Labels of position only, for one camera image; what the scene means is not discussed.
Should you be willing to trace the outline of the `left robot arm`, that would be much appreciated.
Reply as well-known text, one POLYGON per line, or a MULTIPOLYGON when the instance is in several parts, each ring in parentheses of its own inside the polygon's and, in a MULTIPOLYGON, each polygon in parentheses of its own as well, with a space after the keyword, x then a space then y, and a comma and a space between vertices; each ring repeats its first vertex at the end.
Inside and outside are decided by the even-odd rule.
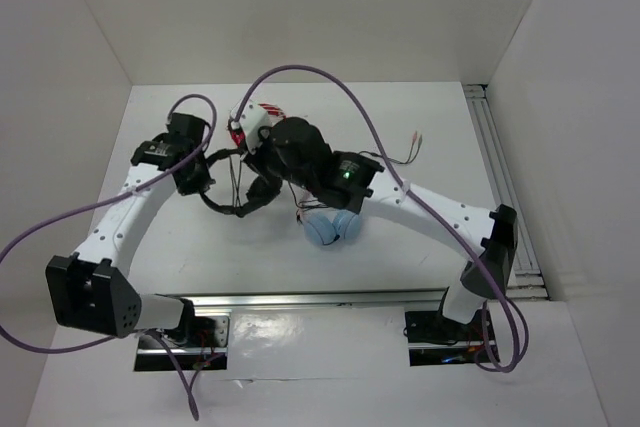
POLYGON ((199 146, 205 120, 173 114, 167 130, 134 151, 121 189, 75 251, 53 257, 45 276, 59 325, 125 338, 135 331, 161 330, 176 346, 196 337, 192 302, 175 296, 140 294, 128 275, 135 253, 163 204, 174 194, 191 195, 211 181, 199 146))

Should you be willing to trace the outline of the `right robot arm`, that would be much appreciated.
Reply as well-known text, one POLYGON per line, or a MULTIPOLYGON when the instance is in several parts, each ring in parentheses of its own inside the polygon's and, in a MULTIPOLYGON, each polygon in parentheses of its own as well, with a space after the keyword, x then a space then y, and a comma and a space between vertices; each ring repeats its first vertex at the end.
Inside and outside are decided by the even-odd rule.
POLYGON ((236 128, 244 135, 247 164, 265 180, 288 182, 338 211, 404 226, 465 258, 436 316, 444 337, 460 338, 481 305, 505 292, 517 248, 513 208, 473 207, 395 176, 373 159, 332 150, 303 118, 241 119, 236 128))

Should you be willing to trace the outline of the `red headphones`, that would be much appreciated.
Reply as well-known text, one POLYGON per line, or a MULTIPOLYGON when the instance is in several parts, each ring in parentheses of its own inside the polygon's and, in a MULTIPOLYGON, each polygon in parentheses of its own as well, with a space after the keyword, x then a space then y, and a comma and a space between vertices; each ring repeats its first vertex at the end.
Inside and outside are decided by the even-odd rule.
POLYGON ((274 104, 249 101, 239 119, 236 119, 239 107, 231 112, 228 131, 234 144, 243 149, 255 150, 262 143, 259 131, 270 128, 286 118, 285 112, 274 104))

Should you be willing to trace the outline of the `pink blue cat-ear headphones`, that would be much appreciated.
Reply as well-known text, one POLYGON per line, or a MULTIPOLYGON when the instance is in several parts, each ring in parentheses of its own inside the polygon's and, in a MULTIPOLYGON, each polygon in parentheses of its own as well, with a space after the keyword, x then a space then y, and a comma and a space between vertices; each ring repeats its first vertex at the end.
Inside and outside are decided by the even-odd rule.
POLYGON ((306 239, 318 247, 329 247, 339 242, 353 243, 363 225, 359 214, 319 202, 299 203, 296 221, 306 239))

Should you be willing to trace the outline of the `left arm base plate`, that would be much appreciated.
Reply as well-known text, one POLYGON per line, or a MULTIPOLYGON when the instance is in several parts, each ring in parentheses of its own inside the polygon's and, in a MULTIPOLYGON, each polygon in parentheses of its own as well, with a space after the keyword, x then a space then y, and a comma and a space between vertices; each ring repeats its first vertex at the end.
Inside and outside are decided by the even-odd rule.
MULTIPOLYGON (((229 313, 214 312, 199 317, 186 340, 175 341, 165 333, 161 334, 161 339, 183 370, 223 371, 228 364, 230 325, 229 313)), ((161 343, 153 336, 142 334, 138 340, 133 370, 167 372, 173 369, 169 354, 161 343)))

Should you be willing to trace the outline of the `aluminium front rail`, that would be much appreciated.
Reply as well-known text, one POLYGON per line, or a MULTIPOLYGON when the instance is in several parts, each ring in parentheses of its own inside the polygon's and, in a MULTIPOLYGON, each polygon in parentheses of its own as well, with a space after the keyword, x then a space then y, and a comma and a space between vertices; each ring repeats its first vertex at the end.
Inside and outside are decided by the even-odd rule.
POLYGON ((439 304, 442 289, 246 293, 246 294, 177 294, 198 308, 302 308, 375 306, 386 304, 439 304))

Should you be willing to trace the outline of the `aluminium rail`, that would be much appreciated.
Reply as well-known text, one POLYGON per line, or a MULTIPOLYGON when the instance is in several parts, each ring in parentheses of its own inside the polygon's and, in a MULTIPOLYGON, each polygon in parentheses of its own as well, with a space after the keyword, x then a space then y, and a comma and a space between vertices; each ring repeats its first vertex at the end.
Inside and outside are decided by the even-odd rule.
POLYGON ((489 173, 489 182, 498 204, 513 207, 517 212, 518 244, 509 280, 509 296, 519 301, 549 299, 545 280, 540 270, 529 232, 521 212, 506 157, 486 94, 486 86, 463 86, 483 161, 489 173))
POLYGON ((198 308, 302 308, 375 306, 386 304, 439 304, 442 289, 246 293, 246 294, 177 294, 198 308))

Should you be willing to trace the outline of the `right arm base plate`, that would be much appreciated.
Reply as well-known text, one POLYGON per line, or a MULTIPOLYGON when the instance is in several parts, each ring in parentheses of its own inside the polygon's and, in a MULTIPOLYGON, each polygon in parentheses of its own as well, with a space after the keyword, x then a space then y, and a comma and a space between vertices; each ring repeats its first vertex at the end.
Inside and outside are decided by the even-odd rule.
POLYGON ((483 337, 489 334, 489 345, 496 359, 499 352, 491 316, 482 320, 478 310, 469 324, 459 324, 444 318, 438 311, 406 311, 403 335, 408 342, 411 367, 480 364, 490 359, 483 337))

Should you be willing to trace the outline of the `aluminium right side rail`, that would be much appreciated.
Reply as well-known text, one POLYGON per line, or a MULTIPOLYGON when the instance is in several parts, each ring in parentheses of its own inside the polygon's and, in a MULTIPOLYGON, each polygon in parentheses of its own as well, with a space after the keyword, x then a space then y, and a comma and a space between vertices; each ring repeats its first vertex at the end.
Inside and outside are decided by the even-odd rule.
POLYGON ((518 244, 509 280, 509 296, 519 301, 549 299, 545 280, 540 270, 529 232, 521 212, 506 157, 486 94, 486 86, 463 86, 483 161, 489 173, 489 182, 498 204, 513 207, 517 212, 518 244))

